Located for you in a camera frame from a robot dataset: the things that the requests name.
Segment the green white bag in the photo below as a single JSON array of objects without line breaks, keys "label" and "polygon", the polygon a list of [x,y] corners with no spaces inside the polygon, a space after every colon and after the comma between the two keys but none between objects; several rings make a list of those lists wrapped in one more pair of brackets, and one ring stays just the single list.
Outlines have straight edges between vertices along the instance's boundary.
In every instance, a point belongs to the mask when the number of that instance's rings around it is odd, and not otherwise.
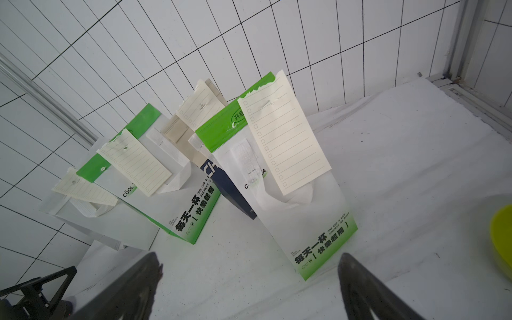
[{"label": "green white bag", "polygon": [[[269,81],[268,73],[243,94]],[[288,195],[281,193],[237,100],[195,133],[303,279],[357,231],[332,170]]]},{"label": "green white bag", "polygon": [[128,129],[172,173],[152,196],[147,197],[97,153],[116,136],[98,140],[92,148],[93,156],[77,175],[107,190],[166,233],[195,244],[221,192],[212,178],[160,133],[168,122],[164,114],[148,104],[116,135]]}]

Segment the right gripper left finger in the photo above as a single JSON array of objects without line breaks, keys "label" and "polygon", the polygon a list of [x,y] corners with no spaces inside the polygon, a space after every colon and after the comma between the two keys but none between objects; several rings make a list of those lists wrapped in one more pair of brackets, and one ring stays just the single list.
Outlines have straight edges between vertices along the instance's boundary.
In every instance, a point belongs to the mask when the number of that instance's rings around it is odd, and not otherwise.
[{"label": "right gripper left finger", "polygon": [[146,253],[74,295],[70,319],[149,319],[163,266]]}]

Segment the navy blue beige bag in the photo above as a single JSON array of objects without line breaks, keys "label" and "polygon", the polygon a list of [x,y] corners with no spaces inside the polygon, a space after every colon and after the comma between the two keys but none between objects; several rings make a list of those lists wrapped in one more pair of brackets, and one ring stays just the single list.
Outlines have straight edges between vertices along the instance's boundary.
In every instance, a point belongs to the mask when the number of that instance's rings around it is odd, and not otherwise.
[{"label": "navy blue beige bag", "polygon": [[177,116],[177,113],[160,129],[160,133],[180,150],[189,161],[212,178],[221,194],[237,209],[251,219],[257,217],[257,214],[238,191],[233,181],[214,160],[204,142],[200,140],[194,130]]}]

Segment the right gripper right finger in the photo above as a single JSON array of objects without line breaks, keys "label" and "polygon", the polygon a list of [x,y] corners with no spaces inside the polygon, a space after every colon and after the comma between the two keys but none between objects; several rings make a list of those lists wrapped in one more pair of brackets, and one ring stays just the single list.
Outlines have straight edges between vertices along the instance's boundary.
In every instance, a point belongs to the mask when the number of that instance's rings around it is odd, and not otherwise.
[{"label": "right gripper right finger", "polygon": [[351,254],[342,254],[337,273],[349,319],[423,318]]}]

